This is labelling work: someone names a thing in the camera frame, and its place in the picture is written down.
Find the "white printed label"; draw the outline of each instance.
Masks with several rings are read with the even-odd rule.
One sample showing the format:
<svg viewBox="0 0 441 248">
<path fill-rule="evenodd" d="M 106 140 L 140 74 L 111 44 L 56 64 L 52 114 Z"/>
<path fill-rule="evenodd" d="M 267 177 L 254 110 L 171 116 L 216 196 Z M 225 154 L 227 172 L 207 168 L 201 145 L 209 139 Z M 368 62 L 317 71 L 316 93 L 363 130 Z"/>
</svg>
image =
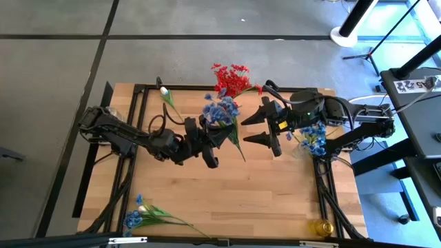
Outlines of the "white printed label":
<svg viewBox="0 0 441 248">
<path fill-rule="evenodd" d="M 424 93 L 431 89 L 432 85 L 427 85 L 425 79 L 394 81 L 393 84 L 399 94 Z M 434 92 L 441 92 L 441 88 L 436 88 Z"/>
</svg>

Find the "flower bouquet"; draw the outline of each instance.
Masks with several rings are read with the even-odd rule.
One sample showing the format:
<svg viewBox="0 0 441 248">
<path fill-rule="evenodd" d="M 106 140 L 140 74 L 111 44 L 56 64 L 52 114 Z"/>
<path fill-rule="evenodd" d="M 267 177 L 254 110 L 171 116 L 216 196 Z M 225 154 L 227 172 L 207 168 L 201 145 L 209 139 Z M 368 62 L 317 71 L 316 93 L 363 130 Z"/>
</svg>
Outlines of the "flower bouquet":
<svg viewBox="0 0 441 248">
<path fill-rule="evenodd" d="M 195 231 L 201 233 L 207 238 L 211 238 L 207 234 L 204 234 L 199 229 L 195 228 L 192 224 L 177 218 L 166 211 L 159 209 L 153 205 L 145 204 L 142 195 L 138 195 L 136 199 L 136 204 L 138 205 L 138 210 L 130 211 L 125 215 L 124 225 L 127 227 L 127 231 L 124 232 L 125 237 L 130 237 L 132 235 L 132 230 L 138 227 L 145 227 L 149 225 L 157 224 L 173 224 L 173 225 L 187 225 L 194 229 Z"/>
<path fill-rule="evenodd" d="M 288 141 L 294 137 L 299 142 L 294 151 L 294 156 L 296 156 L 296 151 L 298 150 L 300 150 L 300 152 L 306 151 L 315 156 L 323 156 L 326 154 L 323 148 L 323 145 L 326 144 L 326 126 L 323 123 L 319 122 L 311 127 L 304 127 L 300 129 L 300 134 L 302 134 L 300 137 L 302 141 L 291 132 L 287 134 Z"/>
<path fill-rule="evenodd" d="M 231 65 L 231 68 L 228 70 L 227 66 L 215 63 L 212 66 L 212 70 L 218 81 L 214 86 L 214 90 L 218 92 L 217 98 L 221 99 L 221 102 L 213 102 L 210 105 L 206 105 L 203 109 L 204 116 L 208 116 L 210 112 L 213 112 L 215 114 L 214 118 L 212 118 L 213 123 L 217 122 L 221 127 L 234 125 L 233 132 L 228 136 L 228 139 L 238 148 L 245 161 L 242 149 L 240 148 L 236 119 L 236 116 L 239 115 L 239 106 L 234 99 L 246 92 L 262 94 L 263 89 L 259 85 L 251 85 L 249 77 L 245 75 L 245 73 L 249 73 L 249 69 L 245 65 Z M 207 94 L 205 99 L 213 101 L 213 96 Z"/>
</svg>

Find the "white flower bud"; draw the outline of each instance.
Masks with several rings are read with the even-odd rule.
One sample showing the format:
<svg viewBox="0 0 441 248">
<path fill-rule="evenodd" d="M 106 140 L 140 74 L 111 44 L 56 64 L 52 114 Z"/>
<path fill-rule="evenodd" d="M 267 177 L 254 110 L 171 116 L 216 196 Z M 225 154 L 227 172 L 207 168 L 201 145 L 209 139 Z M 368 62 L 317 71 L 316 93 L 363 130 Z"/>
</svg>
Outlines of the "white flower bud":
<svg viewBox="0 0 441 248">
<path fill-rule="evenodd" d="M 147 213 L 147 209 L 144 206 L 141 205 L 141 206 L 138 207 L 138 212 L 144 214 L 144 213 Z"/>
<path fill-rule="evenodd" d="M 161 87 L 159 90 L 161 91 L 161 94 L 163 94 L 163 95 L 168 94 L 168 90 L 165 87 Z"/>
</svg>

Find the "table leg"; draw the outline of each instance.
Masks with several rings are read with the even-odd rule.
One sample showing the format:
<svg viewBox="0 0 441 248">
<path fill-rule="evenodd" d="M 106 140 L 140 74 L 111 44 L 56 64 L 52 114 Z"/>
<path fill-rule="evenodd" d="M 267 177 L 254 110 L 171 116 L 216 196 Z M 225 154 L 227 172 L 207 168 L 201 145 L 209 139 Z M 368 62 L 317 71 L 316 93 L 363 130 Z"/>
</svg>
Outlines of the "table leg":
<svg viewBox="0 0 441 248">
<path fill-rule="evenodd" d="M 377 152 L 367 158 L 352 165 L 355 176 L 370 172 L 373 169 L 388 165 L 407 156 L 416 154 L 412 142 L 409 138 L 392 145 L 389 148 Z"/>
</svg>

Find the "white cylindrical base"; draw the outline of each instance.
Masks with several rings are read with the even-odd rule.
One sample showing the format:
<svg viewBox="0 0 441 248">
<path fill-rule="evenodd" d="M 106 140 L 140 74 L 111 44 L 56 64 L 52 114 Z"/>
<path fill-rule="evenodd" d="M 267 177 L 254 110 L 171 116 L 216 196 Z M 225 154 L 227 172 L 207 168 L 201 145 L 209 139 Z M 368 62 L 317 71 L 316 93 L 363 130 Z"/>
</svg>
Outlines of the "white cylindrical base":
<svg viewBox="0 0 441 248">
<path fill-rule="evenodd" d="M 333 42 L 345 48 L 352 48 L 357 44 L 358 41 L 357 32 L 352 32 L 351 35 L 349 35 L 349 37 L 343 37 L 338 33 L 339 30 L 340 27 L 335 27 L 331 30 L 331 40 Z"/>
</svg>

